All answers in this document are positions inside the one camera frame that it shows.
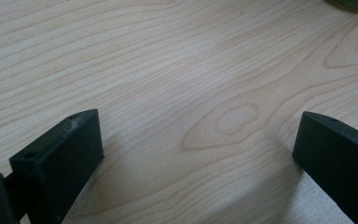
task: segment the wooden table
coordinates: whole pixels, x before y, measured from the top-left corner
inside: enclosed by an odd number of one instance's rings
[[[0,172],[98,108],[64,223],[351,223],[293,163],[301,113],[358,129],[358,14],[306,0],[0,1]]]

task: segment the light wood surface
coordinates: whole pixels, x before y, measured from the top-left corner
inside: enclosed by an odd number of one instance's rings
[[[309,110],[358,129],[358,14],[317,0],[0,1],[0,172],[98,108],[64,223],[351,223],[293,163]]]

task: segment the hole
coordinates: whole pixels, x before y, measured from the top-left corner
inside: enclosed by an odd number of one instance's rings
[[[35,156],[36,156],[36,153],[30,152],[30,153],[25,154],[24,158],[28,160],[28,159],[31,159],[31,158],[33,158]]]

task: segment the black object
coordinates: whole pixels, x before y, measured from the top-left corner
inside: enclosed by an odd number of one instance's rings
[[[103,159],[98,110],[64,119],[9,159],[13,173],[0,174],[0,223],[62,223]]]
[[[358,0],[327,0],[336,7],[358,12]]]
[[[358,131],[337,119],[304,112],[293,158],[358,223]]]

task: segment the wood grain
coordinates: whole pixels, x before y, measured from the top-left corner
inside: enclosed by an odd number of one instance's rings
[[[291,158],[309,110],[358,129],[358,14],[306,0],[0,1],[0,172],[98,108],[64,223],[351,223]]]

